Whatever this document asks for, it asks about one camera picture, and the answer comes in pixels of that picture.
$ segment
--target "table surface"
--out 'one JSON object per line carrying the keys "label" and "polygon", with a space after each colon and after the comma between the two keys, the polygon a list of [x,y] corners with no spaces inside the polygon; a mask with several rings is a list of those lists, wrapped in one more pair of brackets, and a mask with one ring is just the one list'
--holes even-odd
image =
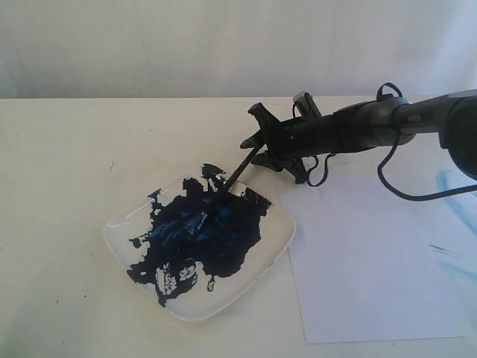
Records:
{"label": "table surface", "polygon": [[[331,113],[369,99],[315,101]],[[0,357],[474,357],[463,338],[307,345],[288,252],[196,324],[127,277],[104,242],[106,221],[200,163],[234,169],[246,154],[239,143],[257,130],[247,110],[258,101],[291,117],[290,98],[1,100]],[[452,165],[436,148],[435,135],[402,147],[390,169],[402,189],[417,190],[406,175],[430,180],[408,170],[422,163],[416,152],[434,158],[429,168]],[[338,156],[330,175],[375,173],[387,151]],[[256,167],[241,181],[275,202],[294,186]]]}

